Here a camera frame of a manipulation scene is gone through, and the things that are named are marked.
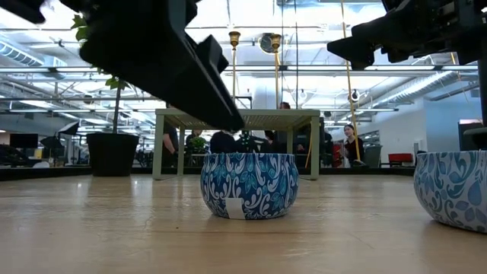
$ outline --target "black plant pot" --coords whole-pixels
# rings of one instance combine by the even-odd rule
[[[93,176],[125,177],[130,175],[138,136],[93,133],[86,136]]]

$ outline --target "white label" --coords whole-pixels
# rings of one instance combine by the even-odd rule
[[[227,213],[229,218],[245,220],[245,214],[242,210],[242,198],[225,198]]]

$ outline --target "table leg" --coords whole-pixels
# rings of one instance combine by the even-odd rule
[[[288,142],[288,147],[287,147],[287,153],[292,154],[293,151],[293,144],[294,144],[294,131],[292,129],[288,129],[288,137],[287,137],[287,142]]]
[[[162,180],[162,148],[164,146],[164,115],[155,117],[154,157],[152,158],[152,179]]]
[[[177,176],[184,175],[184,137],[186,127],[180,126],[180,147],[177,155]]]
[[[318,180],[320,175],[320,118],[311,117],[311,179]]]

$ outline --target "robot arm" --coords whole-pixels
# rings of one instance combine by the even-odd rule
[[[197,44],[184,30],[197,15],[199,0],[61,2],[81,12],[87,22],[88,40],[80,49],[84,61],[210,126],[227,131],[244,127],[220,78],[228,66],[220,45],[213,36]],[[44,0],[2,0],[0,7],[41,24],[45,21],[40,13],[43,3]]]
[[[382,18],[352,28],[352,36],[328,44],[328,50],[352,63],[352,69],[374,64],[381,49],[392,63],[432,53],[457,52],[465,65],[482,56],[486,35],[486,0],[382,0]]]

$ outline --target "computer monitor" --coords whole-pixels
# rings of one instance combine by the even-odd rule
[[[38,134],[10,134],[10,146],[14,148],[37,148],[39,146]]]

